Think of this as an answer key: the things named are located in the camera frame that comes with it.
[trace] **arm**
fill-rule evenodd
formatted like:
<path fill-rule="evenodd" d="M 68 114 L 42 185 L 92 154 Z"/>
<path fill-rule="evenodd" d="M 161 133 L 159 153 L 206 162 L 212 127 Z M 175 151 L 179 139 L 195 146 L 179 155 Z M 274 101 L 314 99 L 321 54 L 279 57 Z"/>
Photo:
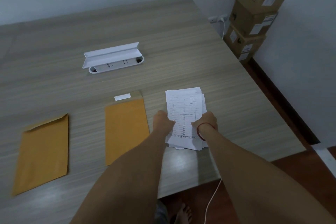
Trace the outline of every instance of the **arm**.
<path fill-rule="evenodd" d="M 164 111 L 158 111 L 153 132 L 105 170 L 70 223 L 153 222 L 165 138 L 174 124 Z"/>
<path fill-rule="evenodd" d="M 191 124 L 217 128 L 211 113 Z M 261 157 L 232 143 L 209 124 L 199 126 L 238 218 L 244 223 L 336 223 L 300 184 Z"/>

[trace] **table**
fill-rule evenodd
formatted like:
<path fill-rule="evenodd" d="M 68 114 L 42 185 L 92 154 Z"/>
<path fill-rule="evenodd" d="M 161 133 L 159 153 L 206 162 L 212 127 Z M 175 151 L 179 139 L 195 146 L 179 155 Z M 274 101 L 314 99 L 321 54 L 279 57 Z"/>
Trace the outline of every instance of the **table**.
<path fill-rule="evenodd" d="M 140 42 L 143 64 L 100 74 L 84 52 Z M 158 0 L 0 27 L 0 219 L 68 223 L 105 170 L 104 107 L 140 90 L 148 124 L 165 90 L 201 87 L 219 131 L 267 160 L 305 150 L 192 0 Z M 69 114 L 68 175 L 10 197 L 22 129 Z M 219 177 L 208 149 L 166 148 L 159 197 Z"/>

